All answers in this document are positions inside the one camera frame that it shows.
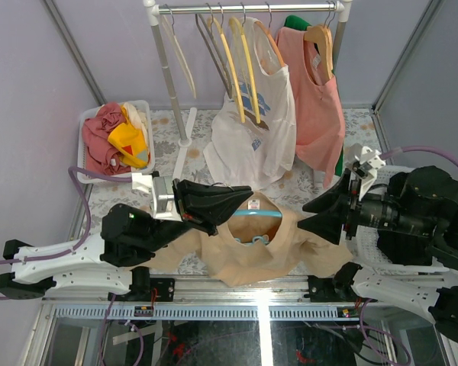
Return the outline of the beige t shirt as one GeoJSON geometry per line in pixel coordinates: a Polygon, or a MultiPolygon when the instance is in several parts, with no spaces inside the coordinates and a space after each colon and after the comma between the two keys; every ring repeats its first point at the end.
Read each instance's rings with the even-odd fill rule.
{"type": "Polygon", "coordinates": [[[277,211],[282,216],[232,217],[218,227],[215,236],[189,230],[143,265],[167,273],[175,271],[187,255],[195,254],[211,278],[238,287],[284,277],[299,263],[311,275],[326,278],[352,260],[344,244],[335,245],[299,229],[301,217],[295,211],[273,203],[261,192],[254,193],[252,199],[260,210],[277,211]]]}

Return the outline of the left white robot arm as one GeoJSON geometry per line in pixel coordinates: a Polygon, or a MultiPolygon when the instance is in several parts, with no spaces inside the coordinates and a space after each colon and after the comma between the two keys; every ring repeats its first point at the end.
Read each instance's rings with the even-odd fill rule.
{"type": "Polygon", "coordinates": [[[149,301],[154,290],[145,262],[190,230],[217,235],[253,194],[249,186],[140,173],[131,176],[131,184],[149,195],[150,211],[116,204],[103,217],[100,233],[50,246],[8,240],[3,257],[11,270],[0,274],[0,294],[33,300],[81,291],[106,294],[109,300],[149,301]]]}

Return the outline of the blue hanger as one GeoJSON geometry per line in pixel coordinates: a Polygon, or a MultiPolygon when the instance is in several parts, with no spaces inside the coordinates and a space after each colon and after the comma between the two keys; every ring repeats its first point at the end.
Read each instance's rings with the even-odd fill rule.
{"type": "Polygon", "coordinates": [[[254,192],[218,227],[218,234],[239,246],[269,245],[283,228],[284,213],[262,192],[254,192]]]}

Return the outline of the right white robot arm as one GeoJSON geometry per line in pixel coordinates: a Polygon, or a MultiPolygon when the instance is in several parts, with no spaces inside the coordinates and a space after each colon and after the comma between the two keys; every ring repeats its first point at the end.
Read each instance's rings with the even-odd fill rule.
{"type": "Polygon", "coordinates": [[[375,229],[377,246],[396,271],[441,273],[436,287],[385,278],[372,265],[347,263],[333,277],[340,300],[382,301],[429,321],[458,343],[458,181],[436,166],[394,174],[382,194],[366,193],[346,170],[340,180],[303,210],[298,228],[338,244],[375,229]]]}

